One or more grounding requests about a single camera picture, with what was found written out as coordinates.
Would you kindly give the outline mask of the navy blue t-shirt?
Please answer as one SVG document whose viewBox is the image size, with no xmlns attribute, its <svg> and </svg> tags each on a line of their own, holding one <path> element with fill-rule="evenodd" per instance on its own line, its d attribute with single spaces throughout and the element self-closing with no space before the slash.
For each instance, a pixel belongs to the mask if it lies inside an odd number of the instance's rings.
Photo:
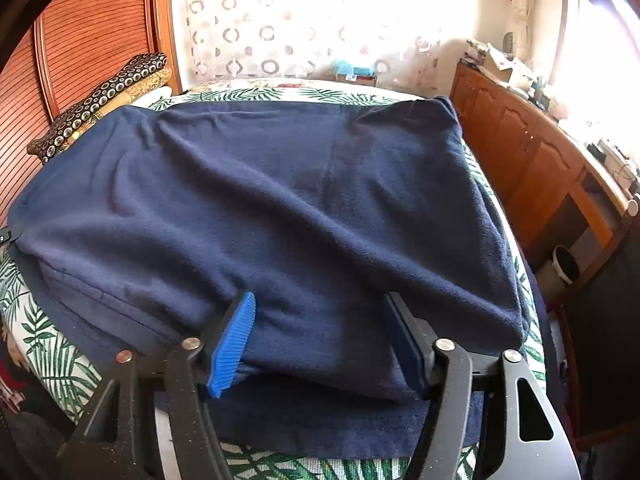
<svg viewBox="0 0 640 480">
<path fill-rule="evenodd" d="M 469 352 L 528 335 L 508 230 L 442 96 L 125 106 L 48 162 L 8 223 L 36 303 L 99 368 L 166 356 L 252 292 L 210 412 L 222 440 L 261 450 L 412 453 L 428 405 L 386 334 L 388 292 Z"/>
</svg>

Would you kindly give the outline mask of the grey waste bin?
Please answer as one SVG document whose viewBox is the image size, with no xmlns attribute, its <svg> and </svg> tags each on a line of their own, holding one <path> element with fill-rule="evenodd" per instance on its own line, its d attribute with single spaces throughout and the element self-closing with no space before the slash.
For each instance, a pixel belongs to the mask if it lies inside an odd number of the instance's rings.
<svg viewBox="0 0 640 480">
<path fill-rule="evenodd" d="M 580 269 L 574 255 L 562 245 L 553 248 L 551 256 L 535 273 L 537 285 L 546 304 L 559 297 L 579 277 Z"/>
</svg>

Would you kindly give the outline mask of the long wooden sideboard cabinet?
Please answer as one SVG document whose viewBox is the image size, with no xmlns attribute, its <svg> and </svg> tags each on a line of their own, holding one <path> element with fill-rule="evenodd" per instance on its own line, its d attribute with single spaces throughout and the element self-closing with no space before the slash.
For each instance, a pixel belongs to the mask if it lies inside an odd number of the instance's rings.
<svg viewBox="0 0 640 480">
<path fill-rule="evenodd" d="M 580 270 L 603 254 L 636 204 L 593 154 L 543 112 L 459 63 L 450 93 L 466 144 L 533 269 L 558 246 Z"/>
</svg>

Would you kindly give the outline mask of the dark circle-patterned pillow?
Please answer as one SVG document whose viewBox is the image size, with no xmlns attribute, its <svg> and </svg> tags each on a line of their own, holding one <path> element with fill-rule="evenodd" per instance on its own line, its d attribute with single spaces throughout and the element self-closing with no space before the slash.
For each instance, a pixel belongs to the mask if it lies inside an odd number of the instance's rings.
<svg viewBox="0 0 640 480">
<path fill-rule="evenodd" d="M 78 127 L 101 105 L 111 101 L 114 96 L 135 82 L 165 67 L 168 67 L 167 58 L 162 52 L 142 53 L 130 58 L 114 76 L 98 84 L 88 96 L 56 116 L 43 136 L 29 142 L 26 153 L 37 157 L 43 165 L 47 164 L 52 158 L 67 150 L 61 148 L 65 142 L 64 134 L 70 134 L 73 127 Z"/>
</svg>

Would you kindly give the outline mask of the yellow sunflower cushion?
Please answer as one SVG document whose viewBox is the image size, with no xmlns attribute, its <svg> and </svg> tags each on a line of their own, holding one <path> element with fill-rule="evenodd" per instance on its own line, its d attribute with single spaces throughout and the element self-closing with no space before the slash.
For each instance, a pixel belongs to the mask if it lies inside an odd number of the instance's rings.
<svg viewBox="0 0 640 480">
<path fill-rule="evenodd" d="M 168 81 L 171 75 L 171 69 L 169 67 L 165 67 L 154 74 L 135 82 L 128 89 L 125 89 L 117 96 L 114 96 L 111 101 L 101 105 L 78 127 L 73 127 L 70 134 L 64 134 L 65 142 L 61 145 L 61 148 L 69 148 L 96 122 L 107 114 L 110 114 L 113 110 L 116 110 L 116 108 L 124 105 L 149 108 L 159 100 L 169 98 L 172 96 L 172 89 L 168 86 Z"/>
</svg>

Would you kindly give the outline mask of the open cardboard box on sideboard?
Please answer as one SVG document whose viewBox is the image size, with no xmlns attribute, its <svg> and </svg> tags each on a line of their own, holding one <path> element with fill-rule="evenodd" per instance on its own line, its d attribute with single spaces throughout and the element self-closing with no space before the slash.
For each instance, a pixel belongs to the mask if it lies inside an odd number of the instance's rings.
<svg viewBox="0 0 640 480">
<path fill-rule="evenodd" d="M 529 92 L 536 77 L 518 58 L 510 60 L 502 51 L 487 45 L 484 69 L 510 87 Z"/>
</svg>

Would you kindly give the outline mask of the cardboard box with blue tissue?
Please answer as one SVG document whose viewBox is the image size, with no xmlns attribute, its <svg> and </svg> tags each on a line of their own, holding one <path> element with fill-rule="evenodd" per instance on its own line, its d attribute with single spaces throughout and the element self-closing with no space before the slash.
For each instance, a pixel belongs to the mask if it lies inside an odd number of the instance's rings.
<svg viewBox="0 0 640 480">
<path fill-rule="evenodd" d="M 355 66 L 346 61 L 338 61 L 333 65 L 333 75 L 337 82 L 344 84 L 375 87 L 378 81 L 378 74 L 374 68 Z"/>
</svg>

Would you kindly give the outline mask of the wooden wardrobe with slats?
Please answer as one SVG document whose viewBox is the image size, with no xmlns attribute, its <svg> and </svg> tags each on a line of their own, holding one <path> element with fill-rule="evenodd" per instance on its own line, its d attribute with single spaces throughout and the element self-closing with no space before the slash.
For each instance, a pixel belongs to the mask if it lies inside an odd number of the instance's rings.
<svg viewBox="0 0 640 480">
<path fill-rule="evenodd" d="M 53 0 L 1 72 L 1 208 L 40 168 L 26 152 L 52 120 L 143 52 L 163 52 L 182 85 L 170 0 Z"/>
</svg>

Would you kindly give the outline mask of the circle-patterned sheer curtain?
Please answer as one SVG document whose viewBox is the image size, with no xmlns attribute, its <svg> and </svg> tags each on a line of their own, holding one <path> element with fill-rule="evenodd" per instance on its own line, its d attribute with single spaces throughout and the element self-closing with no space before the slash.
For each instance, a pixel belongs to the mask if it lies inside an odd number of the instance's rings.
<svg viewBox="0 0 640 480">
<path fill-rule="evenodd" d="M 346 61 L 386 88 L 419 87 L 442 24 L 428 0 L 171 0 L 183 82 L 333 79 Z"/>
</svg>

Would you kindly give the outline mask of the dark chair with wooden frame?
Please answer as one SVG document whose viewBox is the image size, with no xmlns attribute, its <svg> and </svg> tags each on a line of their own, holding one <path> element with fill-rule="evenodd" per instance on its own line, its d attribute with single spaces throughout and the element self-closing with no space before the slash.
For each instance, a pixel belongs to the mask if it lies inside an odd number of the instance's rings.
<svg viewBox="0 0 640 480">
<path fill-rule="evenodd" d="M 627 214 L 596 260 L 548 311 L 568 369 L 570 437 L 579 451 L 639 428 L 639 217 Z"/>
</svg>

